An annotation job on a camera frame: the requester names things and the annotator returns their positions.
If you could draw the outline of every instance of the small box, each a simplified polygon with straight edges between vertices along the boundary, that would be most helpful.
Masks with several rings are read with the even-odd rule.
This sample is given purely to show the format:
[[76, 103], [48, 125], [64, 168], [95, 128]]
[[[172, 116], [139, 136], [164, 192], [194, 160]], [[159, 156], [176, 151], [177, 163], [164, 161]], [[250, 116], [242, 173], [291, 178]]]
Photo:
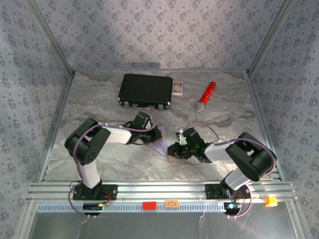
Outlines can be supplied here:
[[143, 202], [143, 210], [156, 210], [157, 208], [157, 202]]
[[275, 207], [278, 206], [276, 197], [269, 197], [265, 199], [266, 207]]
[[174, 82], [173, 83], [173, 91], [171, 94], [173, 96], [182, 96], [183, 95], [183, 83], [182, 82]]
[[178, 200], [165, 200], [164, 205], [166, 208], [179, 208], [179, 201]]
[[172, 88], [171, 77], [125, 74], [118, 102], [125, 107], [169, 109]]

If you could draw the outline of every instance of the enclosure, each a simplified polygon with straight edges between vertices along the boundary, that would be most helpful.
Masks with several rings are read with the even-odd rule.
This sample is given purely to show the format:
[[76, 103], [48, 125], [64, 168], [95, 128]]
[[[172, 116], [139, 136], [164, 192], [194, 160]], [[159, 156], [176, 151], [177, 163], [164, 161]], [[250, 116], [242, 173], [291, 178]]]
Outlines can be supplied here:
[[[1, 1], [1, 9], [0, 238], [319, 237], [318, 1], [14, 0]], [[168, 146], [197, 121], [223, 140], [249, 132], [278, 158], [263, 189], [292, 188], [286, 181], [293, 181], [298, 200], [282, 199], [273, 209], [253, 203], [246, 218], [229, 220], [185, 211], [90, 221], [56, 210], [79, 179], [64, 148], [70, 133], [88, 117], [121, 125], [137, 114], [117, 101], [125, 73], [183, 82], [171, 109], [158, 111]], [[216, 89], [198, 113], [194, 106], [210, 81]], [[191, 166], [147, 145], [119, 144], [106, 145], [97, 165], [103, 181], [166, 192], [172, 186], [177, 194], [169, 198], [184, 200], [201, 197], [205, 182], [236, 168], [227, 160]], [[252, 185], [255, 192], [260, 185]], [[185, 193], [192, 188], [200, 190]]]

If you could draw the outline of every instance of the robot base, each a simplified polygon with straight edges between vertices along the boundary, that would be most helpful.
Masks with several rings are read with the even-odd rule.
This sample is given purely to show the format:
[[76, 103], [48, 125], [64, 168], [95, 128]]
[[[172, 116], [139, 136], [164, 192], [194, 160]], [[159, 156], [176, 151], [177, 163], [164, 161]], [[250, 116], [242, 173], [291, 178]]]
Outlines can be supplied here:
[[221, 187], [221, 184], [205, 184], [206, 199], [232, 199], [233, 195], [239, 195], [238, 199], [249, 199], [249, 191], [246, 185], [229, 194]]
[[116, 200], [118, 186], [102, 184], [102, 181], [98, 183], [94, 188], [90, 189], [84, 184], [81, 184], [74, 189], [73, 200], [89, 201], [108, 201], [109, 196], [111, 200]]

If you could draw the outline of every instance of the yellow object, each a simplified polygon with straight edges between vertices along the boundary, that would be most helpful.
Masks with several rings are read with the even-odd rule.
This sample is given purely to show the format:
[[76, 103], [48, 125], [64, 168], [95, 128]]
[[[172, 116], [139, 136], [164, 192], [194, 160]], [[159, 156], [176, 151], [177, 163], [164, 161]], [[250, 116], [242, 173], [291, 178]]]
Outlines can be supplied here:
[[178, 200], [165, 200], [166, 208], [179, 208]]
[[269, 197], [265, 199], [266, 207], [275, 207], [278, 206], [277, 198]]

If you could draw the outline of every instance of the small orange label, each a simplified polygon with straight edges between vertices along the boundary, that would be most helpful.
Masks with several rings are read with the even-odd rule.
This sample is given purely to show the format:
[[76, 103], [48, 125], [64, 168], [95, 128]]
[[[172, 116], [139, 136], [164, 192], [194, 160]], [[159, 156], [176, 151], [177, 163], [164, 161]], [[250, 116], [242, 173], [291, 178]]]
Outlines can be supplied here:
[[179, 208], [178, 200], [165, 200], [166, 208]]

